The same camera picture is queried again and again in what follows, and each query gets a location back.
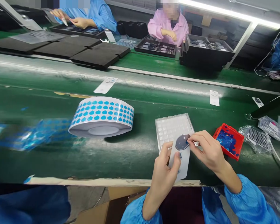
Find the sticker roll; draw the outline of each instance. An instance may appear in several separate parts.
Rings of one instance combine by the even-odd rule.
[[[104,96],[82,100],[68,129],[79,137],[107,138],[133,127],[134,108],[126,102]]]

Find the hand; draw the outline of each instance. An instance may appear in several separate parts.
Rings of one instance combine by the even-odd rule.
[[[90,26],[89,24],[89,19],[86,18],[81,18],[81,17],[77,17],[75,19],[70,19],[70,21],[76,26],[79,27],[81,29],[86,29],[88,26]]]
[[[200,151],[193,141],[199,142],[203,151]],[[241,192],[242,182],[232,166],[225,160],[218,140],[215,140],[207,131],[200,131],[188,138],[188,143],[196,157],[211,169],[232,193]]]
[[[52,15],[58,17],[61,20],[63,18],[65,18],[67,21],[69,20],[69,16],[64,11],[62,11],[61,9],[54,9],[54,10],[50,11],[50,13]]]
[[[169,36],[172,38],[172,41],[175,42],[176,41],[176,34],[175,32],[173,32],[172,30],[161,30],[161,33],[163,36]]]
[[[150,220],[159,209],[177,178],[177,173],[180,168],[181,160],[178,152],[174,155],[173,166],[170,169],[167,163],[170,158],[173,142],[167,142],[163,145],[160,155],[155,160],[155,165],[152,174],[152,184],[146,194],[143,203],[142,214],[145,220]]]

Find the pink jacket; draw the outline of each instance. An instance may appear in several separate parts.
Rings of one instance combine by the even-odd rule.
[[[173,42],[172,38],[169,36],[163,36],[161,29],[172,30],[171,23],[170,20],[166,18],[165,13],[158,9],[155,12],[154,17],[150,19],[147,27],[151,36],[160,39],[164,43],[175,44],[178,47],[185,40],[186,34],[189,34],[189,27],[186,18],[180,13],[178,23],[173,29],[176,34],[176,42]]]

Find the ceiling light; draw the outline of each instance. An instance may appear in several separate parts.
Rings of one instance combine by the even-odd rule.
[[[195,2],[195,1],[192,1],[192,0],[179,0],[179,3],[183,4],[183,5],[191,6],[191,7],[194,7],[194,8],[198,8],[198,9],[204,9],[204,10],[214,12],[214,13],[217,13],[217,14],[226,15],[226,16],[230,16],[230,17],[233,17],[233,18],[238,18],[238,19],[245,20],[245,21],[248,21],[248,22],[257,23],[259,25],[267,26],[267,27],[270,27],[270,28],[273,28],[273,29],[276,29],[276,30],[280,29],[280,24],[279,23],[270,22],[270,21],[267,21],[267,20],[263,20],[263,19],[253,17],[253,16],[248,16],[248,15],[245,15],[245,14],[241,14],[241,13],[238,13],[238,12],[235,12],[235,11],[231,11],[231,10],[227,10],[227,9],[203,4],[203,3],[200,3],[200,2]]]

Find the black foam sheet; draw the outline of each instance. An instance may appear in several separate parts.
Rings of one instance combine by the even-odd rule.
[[[84,46],[69,43],[54,42],[44,47],[34,50],[35,54],[57,58],[70,58],[81,51],[86,50]]]
[[[124,46],[120,46],[117,44],[110,44],[110,43],[101,43],[99,45],[92,47],[92,49],[104,52],[104,54],[116,54],[120,58],[123,58],[131,51],[129,47],[124,47]]]
[[[48,45],[49,43],[50,42],[28,44],[23,41],[8,37],[0,39],[0,51],[31,55],[33,54],[33,50]]]
[[[119,60],[115,54],[102,52],[99,49],[88,49],[70,58],[74,63],[108,68]]]
[[[61,40],[58,40],[58,42],[69,43],[69,44],[85,46],[85,47],[94,47],[94,46],[100,44],[101,40],[91,38],[91,37],[73,35],[73,36],[68,36]]]

